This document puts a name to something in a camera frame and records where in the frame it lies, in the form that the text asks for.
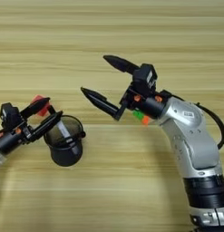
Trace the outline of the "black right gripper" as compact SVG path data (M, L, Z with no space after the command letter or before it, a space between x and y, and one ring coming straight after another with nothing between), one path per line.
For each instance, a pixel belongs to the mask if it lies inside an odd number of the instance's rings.
M103 59L123 73L134 74L135 71L140 69L138 65L115 55L104 55ZM119 109L98 92L83 87L81 91L94 106L110 114L117 121L121 118L125 109L130 111L138 110L154 120L159 119L169 100L168 96L164 96L156 91L150 91L145 95L129 86L120 100L121 108Z

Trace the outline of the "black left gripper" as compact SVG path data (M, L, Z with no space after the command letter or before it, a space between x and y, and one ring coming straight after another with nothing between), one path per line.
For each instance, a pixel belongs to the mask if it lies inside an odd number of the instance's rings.
M35 114L44 116L50 106L49 101L49 97L36 96L31 104L21 111L21 115L24 119L28 119ZM0 155L6 156L22 144L39 140L60 121L62 114L62 111L58 111L49 115L35 129L26 122L17 125L3 123L0 130Z

